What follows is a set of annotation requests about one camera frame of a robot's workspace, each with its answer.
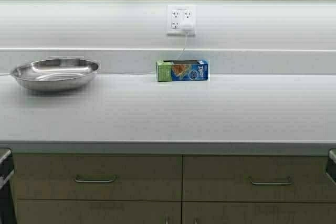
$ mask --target wall outlet cover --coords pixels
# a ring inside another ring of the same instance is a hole
[[[194,30],[188,35],[196,35],[196,6],[195,5],[168,5],[167,6],[167,34],[184,35],[180,24],[184,19],[190,19]]]

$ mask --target kitchen counter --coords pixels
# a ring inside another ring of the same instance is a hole
[[[0,77],[0,147],[14,153],[322,155],[336,148],[336,76],[99,74],[59,94]]]

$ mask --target ziploc box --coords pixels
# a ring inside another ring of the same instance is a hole
[[[157,81],[206,81],[205,60],[164,60],[156,62]]]

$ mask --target drawer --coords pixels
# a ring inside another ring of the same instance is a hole
[[[26,199],[18,201],[18,221],[20,224],[180,224],[181,204]]]
[[[181,200],[182,157],[15,155],[18,199]]]
[[[188,156],[183,163],[186,201],[336,202],[326,157]]]
[[[336,204],[312,203],[219,203],[183,204],[187,224],[317,224],[333,223]]]

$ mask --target stainless steel bowl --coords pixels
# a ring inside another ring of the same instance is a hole
[[[75,89],[92,81],[99,65],[83,59],[50,59],[14,68],[10,75],[23,87],[53,92]]]

